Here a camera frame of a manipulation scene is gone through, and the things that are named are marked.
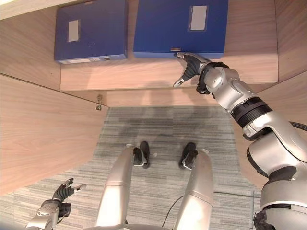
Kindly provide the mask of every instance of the floor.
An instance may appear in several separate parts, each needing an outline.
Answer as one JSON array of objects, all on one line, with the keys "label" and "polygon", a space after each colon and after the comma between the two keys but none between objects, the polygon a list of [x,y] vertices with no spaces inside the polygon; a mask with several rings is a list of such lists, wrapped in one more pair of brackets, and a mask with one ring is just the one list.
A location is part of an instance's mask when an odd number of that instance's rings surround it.
[{"label": "floor", "polygon": [[[71,214],[56,230],[94,226],[100,196],[108,173],[127,143],[147,140],[151,167],[133,169],[129,223],[161,226],[173,202],[184,194],[190,171],[178,167],[183,147],[189,141],[207,149],[213,162],[214,207],[210,230],[253,229],[252,217],[259,208],[260,191],[239,171],[233,128],[220,107],[110,108],[92,161],[52,178],[0,197],[0,220],[25,226],[42,201],[68,178],[87,188],[67,202]],[[165,227],[172,229],[180,202],[171,210]]]}]

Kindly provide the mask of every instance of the wood grain surface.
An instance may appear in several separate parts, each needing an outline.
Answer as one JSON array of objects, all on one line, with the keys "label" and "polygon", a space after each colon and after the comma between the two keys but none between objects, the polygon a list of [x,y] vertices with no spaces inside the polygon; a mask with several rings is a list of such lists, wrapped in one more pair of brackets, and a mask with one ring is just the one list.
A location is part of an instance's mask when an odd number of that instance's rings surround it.
[{"label": "wood grain surface", "polygon": [[55,20],[56,7],[2,20],[0,73],[59,90],[60,64],[53,60]]},{"label": "wood grain surface", "polygon": [[276,0],[279,81],[307,70],[307,0]]},{"label": "wood grain surface", "polygon": [[[307,124],[307,72],[297,75],[259,93],[271,109],[281,113],[287,120]],[[252,183],[262,188],[267,179],[259,175],[246,157],[246,149],[251,142],[242,138],[242,129],[234,123],[236,147],[242,174]],[[297,130],[307,141],[307,133]]]},{"label": "wood grain surface", "polygon": [[[255,92],[263,91],[274,84],[250,84]],[[109,107],[128,106],[211,106],[217,105],[211,95],[200,95],[196,87],[181,89],[138,89],[138,90],[87,90],[65,91],[71,95],[97,102],[97,96],[103,96],[103,104]]]},{"label": "wood grain surface", "polygon": [[218,105],[211,95],[200,95],[195,87],[183,89],[146,89],[107,91],[103,102],[119,106],[212,106]]},{"label": "wood grain surface", "polygon": [[76,0],[14,0],[1,5],[0,20]]},{"label": "wood grain surface", "polygon": [[0,75],[0,194],[92,158],[107,113],[92,102]]},{"label": "wood grain surface", "polygon": [[[135,58],[133,40],[138,0],[129,1],[128,59],[62,65],[62,90],[170,88],[182,75],[184,61]],[[221,59],[246,83],[278,81],[273,0],[230,0],[225,54]],[[185,83],[185,87],[196,84]]]}]

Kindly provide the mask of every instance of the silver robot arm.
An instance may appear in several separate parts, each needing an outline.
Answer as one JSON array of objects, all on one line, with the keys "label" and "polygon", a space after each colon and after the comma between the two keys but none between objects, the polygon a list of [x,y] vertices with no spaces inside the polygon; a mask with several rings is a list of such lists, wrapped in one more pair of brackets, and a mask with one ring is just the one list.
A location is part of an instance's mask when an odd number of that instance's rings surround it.
[{"label": "silver robot arm", "polygon": [[294,127],[240,80],[237,71],[192,53],[177,53],[187,62],[174,88],[199,75],[197,91],[212,94],[253,141],[247,158],[268,178],[261,192],[257,230],[307,229],[307,143]]},{"label": "silver robot arm", "polygon": [[71,211],[71,204],[63,203],[63,201],[86,187],[86,184],[82,184],[72,188],[70,186],[72,182],[73,178],[70,178],[62,183],[54,192],[52,199],[42,203],[35,217],[25,227],[26,230],[52,230],[58,224],[59,218],[68,217]]}]

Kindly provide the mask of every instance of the white label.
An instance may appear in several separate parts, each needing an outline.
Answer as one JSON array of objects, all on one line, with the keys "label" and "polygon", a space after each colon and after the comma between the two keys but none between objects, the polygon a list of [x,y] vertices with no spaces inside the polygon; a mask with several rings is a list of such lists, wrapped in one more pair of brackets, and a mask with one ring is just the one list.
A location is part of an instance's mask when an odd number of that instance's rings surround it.
[{"label": "white label", "polygon": [[79,20],[68,22],[68,42],[79,40]]},{"label": "white label", "polygon": [[192,6],[190,30],[205,30],[207,6]]},{"label": "white label", "polygon": [[61,64],[70,64],[70,61],[59,61]]},{"label": "white label", "polygon": [[100,58],[94,57],[94,58],[91,58],[91,61],[100,61]]},{"label": "white label", "polygon": [[91,62],[90,59],[77,59],[77,60],[69,60],[70,63],[82,63],[82,62]]}]

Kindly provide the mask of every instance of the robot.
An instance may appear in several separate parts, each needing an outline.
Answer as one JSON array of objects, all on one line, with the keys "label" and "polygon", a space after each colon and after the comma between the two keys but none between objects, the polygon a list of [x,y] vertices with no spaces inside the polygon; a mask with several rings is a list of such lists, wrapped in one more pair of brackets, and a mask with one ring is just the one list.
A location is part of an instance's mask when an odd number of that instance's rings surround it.
[{"label": "robot", "polygon": [[[252,141],[247,149],[250,164],[268,178],[261,191],[260,211],[254,217],[256,230],[307,229],[307,142],[295,127],[273,111],[240,80],[237,71],[222,62],[212,62],[193,53],[176,53],[187,68],[174,88],[199,75],[197,92],[212,94],[241,126],[243,137]],[[127,146],[114,163],[102,194],[96,227],[88,230],[166,230],[163,227],[128,224],[126,215],[133,166],[148,168],[149,145]],[[196,150],[189,143],[183,151],[180,167],[191,170],[185,195],[173,230],[208,230],[213,206],[213,175],[208,151]],[[45,201],[26,230],[51,230],[60,217],[70,213],[64,199],[85,188],[71,188],[64,182],[51,200]]]}]

